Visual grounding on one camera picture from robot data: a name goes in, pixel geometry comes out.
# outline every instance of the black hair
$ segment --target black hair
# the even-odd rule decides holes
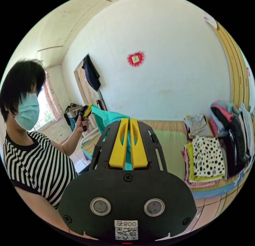
[[[8,111],[13,114],[22,101],[22,96],[26,97],[27,92],[37,85],[37,95],[40,93],[46,80],[45,70],[42,63],[37,60],[19,60],[7,73],[0,91],[0,111],[6,122]]]

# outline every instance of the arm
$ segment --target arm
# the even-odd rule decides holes
[[[52,205],[41,195],[33,194],[27,192],[21,188],[15,187],[20,197],[27,204],[27,206],[41,219],[47,223],[55,226],[58,229],[61,229],[67,233],[71,233],[76,236],[84,237],[87,239],[94,239],[90,236],[87,236],[85,233],[79,235],[73,231],[70,231],[63,219],[61,218],[58,211],[52,207]]]
[[[81,134],[83,133],[83,126],[88,128],[88,118],[81,121],[81,117],[79,116],[71,136],[63,144],[50,140],[51,144],[60,152],[66,154],[67,156],[71,156],[77,147]]]

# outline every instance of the hand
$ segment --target hand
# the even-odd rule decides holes
[[[75,125],[75,130],[79,133],[83,133],[83,127],[86,126],[88,129],[88,118],[85,118],[84,121],[82,121],[82,117],[79,115],[76,125]]]

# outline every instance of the surgical mask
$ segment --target surgical mask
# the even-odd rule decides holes
[[[22,102],[18,105],[19,114],[15,117],[18,125],[30,131],[33,129],[39,118],[39,103],[36,94],[27,93],[26,97],[22,96]]]

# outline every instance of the black and white striped shirt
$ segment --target black and white striped shirt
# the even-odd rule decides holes
[[[28,132],[34,144],[15,144],[6,134],[4,162],[14,186],[45,197],[55,208],[66,186],[77,173],[72,160],[52,146],[48,137],[39,132]]]

